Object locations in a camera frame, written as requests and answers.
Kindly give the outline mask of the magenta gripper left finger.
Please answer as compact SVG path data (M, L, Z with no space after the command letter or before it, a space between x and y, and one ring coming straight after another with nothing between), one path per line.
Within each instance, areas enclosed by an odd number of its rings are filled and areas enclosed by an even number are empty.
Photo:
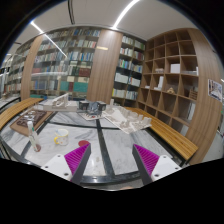
M90 154L91 144L86 144L66 155L56 154L42 169L79 185Z

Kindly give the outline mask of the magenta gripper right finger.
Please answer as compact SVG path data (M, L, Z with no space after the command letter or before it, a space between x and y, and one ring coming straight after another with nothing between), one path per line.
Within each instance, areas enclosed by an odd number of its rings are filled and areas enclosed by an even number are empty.
M132 154L139 169L143 185L148 185L181 170L181 167L167 155L158 156L137 144L133 145Z

